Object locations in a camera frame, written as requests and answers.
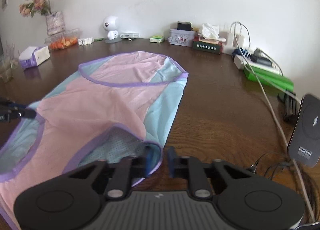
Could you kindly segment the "white small device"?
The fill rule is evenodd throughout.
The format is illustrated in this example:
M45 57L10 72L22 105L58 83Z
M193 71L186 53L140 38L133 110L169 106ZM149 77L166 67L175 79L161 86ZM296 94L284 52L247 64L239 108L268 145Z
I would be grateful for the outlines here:
M137 38L139 38L139 33L136 32L123 32L120 34L120 37L122 39L126 39L126 40L135 40Z

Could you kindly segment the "dark green tissue box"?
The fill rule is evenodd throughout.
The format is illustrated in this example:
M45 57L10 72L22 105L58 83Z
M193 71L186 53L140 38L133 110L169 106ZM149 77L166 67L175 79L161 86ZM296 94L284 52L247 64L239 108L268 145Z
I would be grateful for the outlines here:
M219 26L202 23L197 36L193 40L193 49L220 55L225 38L219 35Z

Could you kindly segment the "purple white tissue pack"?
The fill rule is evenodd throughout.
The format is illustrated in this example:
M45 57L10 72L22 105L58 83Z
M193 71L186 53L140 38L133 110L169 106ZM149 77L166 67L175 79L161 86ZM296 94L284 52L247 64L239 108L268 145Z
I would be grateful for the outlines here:
M32 47L29 46L19 55L19 62L23 69L38 67L44 61L50 58L48 46Z

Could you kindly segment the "green flat box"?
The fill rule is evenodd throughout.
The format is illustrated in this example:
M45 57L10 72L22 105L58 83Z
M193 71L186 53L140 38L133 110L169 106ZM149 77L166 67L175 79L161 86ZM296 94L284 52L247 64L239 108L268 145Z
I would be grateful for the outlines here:
M257 67L252 66L253 71L256 73L258 79L260 80L261 84L265 84L267 86L272 86L272 84L282 88L283 90L294 90L294 83L287 77L270 72L268 70L260 69ZM248 80L257 82L257 78L252 73L251 68L248 66L248 64L244 67L244 73Z

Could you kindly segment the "small green white box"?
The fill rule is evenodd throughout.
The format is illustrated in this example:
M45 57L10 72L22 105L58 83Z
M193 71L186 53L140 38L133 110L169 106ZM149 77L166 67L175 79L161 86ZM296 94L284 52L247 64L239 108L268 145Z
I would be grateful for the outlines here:
M164 42L164 37L161 36L161 35L151 36L151 37L149 38L149 41L150 41L151 43L162 43L162 42Z

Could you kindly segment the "white usb charger plug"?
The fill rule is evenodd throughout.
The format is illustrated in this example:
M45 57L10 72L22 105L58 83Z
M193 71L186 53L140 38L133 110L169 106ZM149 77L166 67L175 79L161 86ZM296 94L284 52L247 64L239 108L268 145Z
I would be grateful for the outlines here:
M227 32L226 34L226 46L237 48L243 47L245 37L241 34L234 34L232 32Z

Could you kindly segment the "white round-head robot toy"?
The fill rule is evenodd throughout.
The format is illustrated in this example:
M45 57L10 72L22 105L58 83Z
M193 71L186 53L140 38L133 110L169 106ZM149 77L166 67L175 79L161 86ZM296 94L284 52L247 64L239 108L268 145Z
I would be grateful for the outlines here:
M118 32L118 17L117 16L107 16L103 21L103 29L107 32L107 38L105 43L117 43L121 41Z

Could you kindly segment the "white power strip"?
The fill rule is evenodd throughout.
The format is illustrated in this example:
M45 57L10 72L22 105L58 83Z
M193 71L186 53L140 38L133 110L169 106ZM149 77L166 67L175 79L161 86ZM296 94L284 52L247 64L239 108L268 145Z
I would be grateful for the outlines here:
M263 64L255 63L255 62L252 62L250 59L247 59L247 61L252 67L263 69L263 70L267 70L269 72L272 72L272 73L275 73L275 74L278 74L278 75L281 74L280 71L277 68L268 67L268 66L265 66ZM247 64L247 62L244 60L243 56L235 55L234 64L236 65L238 70L244 70L245 69L245 65Z

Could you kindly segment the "pink blue purple mesh garment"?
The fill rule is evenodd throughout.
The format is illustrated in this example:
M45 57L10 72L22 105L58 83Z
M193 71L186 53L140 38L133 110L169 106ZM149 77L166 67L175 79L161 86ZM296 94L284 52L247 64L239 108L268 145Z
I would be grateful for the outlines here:
M153 150L152 171L187 84L172 58L136 51L83 63L22 119L1 148L1 216L19 229L14 201L24 190L96 160L116 163Z

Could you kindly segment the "black small box on tin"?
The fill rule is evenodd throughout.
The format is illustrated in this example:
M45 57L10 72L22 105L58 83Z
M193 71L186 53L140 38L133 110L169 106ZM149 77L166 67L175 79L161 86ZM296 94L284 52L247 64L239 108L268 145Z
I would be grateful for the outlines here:
M177 30L184 30L184 31L192 31L192 24L190 22L177 22Z

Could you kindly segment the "white printed tin box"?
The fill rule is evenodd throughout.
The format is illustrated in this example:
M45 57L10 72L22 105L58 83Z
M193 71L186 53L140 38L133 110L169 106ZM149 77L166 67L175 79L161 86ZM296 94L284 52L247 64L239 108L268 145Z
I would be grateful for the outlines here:
M170 36L168 37L168 42L172 45L192 47L193 40L196 35L196 31L170 29Z

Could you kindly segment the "glass vase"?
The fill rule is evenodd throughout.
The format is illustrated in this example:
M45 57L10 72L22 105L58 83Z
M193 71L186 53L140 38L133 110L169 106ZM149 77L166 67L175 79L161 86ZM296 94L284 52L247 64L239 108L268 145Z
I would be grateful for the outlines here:
M65 31L66 26L62 11L55 11L46 16L47 35L52 36Z

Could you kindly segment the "clear box of oranges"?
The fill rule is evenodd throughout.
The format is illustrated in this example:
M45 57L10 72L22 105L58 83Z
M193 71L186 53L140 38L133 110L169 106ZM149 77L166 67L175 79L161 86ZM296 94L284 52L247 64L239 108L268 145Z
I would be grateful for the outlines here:
M66 30L47 37L44 43L50 51L66 49L78 43L80 33L80 29Z

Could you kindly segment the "black wireless charger stand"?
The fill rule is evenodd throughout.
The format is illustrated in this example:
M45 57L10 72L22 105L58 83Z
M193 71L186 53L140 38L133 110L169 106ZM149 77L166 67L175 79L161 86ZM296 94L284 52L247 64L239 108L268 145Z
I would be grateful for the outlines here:
M297 123L287 146L292 159L310 168L315 167L319 161L319 117L319 99L306 94L301 101Z

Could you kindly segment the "glass cup with sticks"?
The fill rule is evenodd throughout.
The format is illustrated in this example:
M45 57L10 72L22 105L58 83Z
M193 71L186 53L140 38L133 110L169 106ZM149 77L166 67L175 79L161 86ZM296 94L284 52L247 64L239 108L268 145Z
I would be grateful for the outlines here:
M18 58L15 54L15 44L7 43L5 51L1 54L1 82L7 83L13 78L12 70L18 66Z

